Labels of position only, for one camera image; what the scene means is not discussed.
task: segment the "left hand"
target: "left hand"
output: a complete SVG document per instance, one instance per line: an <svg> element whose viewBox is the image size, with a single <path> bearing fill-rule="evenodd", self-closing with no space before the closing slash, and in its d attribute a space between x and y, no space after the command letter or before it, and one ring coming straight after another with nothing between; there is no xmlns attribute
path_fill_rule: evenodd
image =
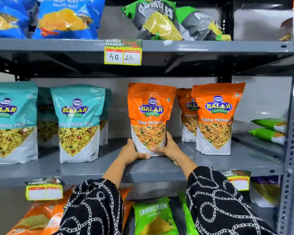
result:
<svg viewBox="0 0 294 235"><path fill-rule="evenodd" d="M135 150L133 140L128 138L128 142L122 147L118 158L121 158L125 162L125 165L129 165L136 159L149 159L150 155L147 153L138 153Z"/></svg>

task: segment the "hand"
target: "hand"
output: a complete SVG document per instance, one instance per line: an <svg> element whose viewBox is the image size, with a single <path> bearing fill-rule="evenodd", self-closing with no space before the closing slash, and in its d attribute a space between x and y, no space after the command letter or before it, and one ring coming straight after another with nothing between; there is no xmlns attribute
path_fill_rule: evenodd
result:
<svg viewBox="0 0 294 235"><path fill-rule="evenodd" d="M182 150L179 148L179 146L177 146L177 144L174 142L171 134L168 131L166 132L166 136L167 145L165 147L151 148L151 151L167 155L167 157L170 158L175 165L179 166L178 161L181 158L185 157L186 154L184 154Z"/></svg>
<svg viewBox="0 0 294 235"><path fill-rule="evenodd" d="M134 162L136 159L149 159L150 155L147 153L138 153L135 150L133 140L128 138L128 142L119 153L118 158L121 158L125 165L129 165Z"/></svg>

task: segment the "person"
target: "person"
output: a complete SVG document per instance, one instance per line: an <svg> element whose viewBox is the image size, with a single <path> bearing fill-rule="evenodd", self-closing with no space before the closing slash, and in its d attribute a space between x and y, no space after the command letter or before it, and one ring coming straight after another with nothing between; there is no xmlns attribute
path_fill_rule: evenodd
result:
<svg viewBox="0 0 294 235"><path fill-rule="evenodd" d="M211 167L197 166L168 132L166 136L167 145L152 151L164 153L181 167L187 179L187 206L200 234L276 234L223 174ZM121 235L123 201L118 188L123 171L136 159L149 158L148 154L136 152L129 138L101 179L87 180L75 187L54 235Z"/></svg>

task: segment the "round purple logo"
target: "round purple logo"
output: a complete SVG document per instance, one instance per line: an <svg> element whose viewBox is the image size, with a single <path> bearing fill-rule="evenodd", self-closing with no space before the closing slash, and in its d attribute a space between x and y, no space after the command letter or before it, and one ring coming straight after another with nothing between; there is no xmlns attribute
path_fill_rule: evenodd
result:
<svg viewBox="0 0 294 235"><path fill-rule="evenodd" d="M4 98L2 101L0 101L0 106L8 106L12 103L12 100L10 98Z"/></svg>
<svg viewBox="0 0 294 235"><path fill-rule="evenodd" d="M223 102L223 97L220 95L216 95L213 97L213 101L216 103L221 103L221 102Z"/></svg>
<svg viewBox="0 0 294 235"><path fill-rule="evenodd" d="M155 98L151 97L151 98L149 98L149 100L148 100L148 104L149 104L150 106L155 106L155 105L157 104L157 100L156 100Z"/></svg>
<svg viewBox="0 0 294 235"><path fill-rule="evenodd" d="M79 108L82 106L83 102L80 98L75 98L72 102L73 106Z"/></svg>

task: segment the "black sleeve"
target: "black sleeve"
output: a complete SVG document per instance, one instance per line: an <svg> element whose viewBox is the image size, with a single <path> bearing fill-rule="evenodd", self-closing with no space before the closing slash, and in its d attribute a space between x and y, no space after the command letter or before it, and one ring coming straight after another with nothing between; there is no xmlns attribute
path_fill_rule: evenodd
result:
<svg viewBox="0 0 294 235"><path fill-rule="evenodd" d="M76 186L67 205L58 235L121 235L123 201L109 180L87 180Z"/></svg>
<svg viewBox="0 0 294 235"><path fill-rule="evenodd" d="M200 234L276 234L219 171L199 166L187 184L186 203Z"/></svg>

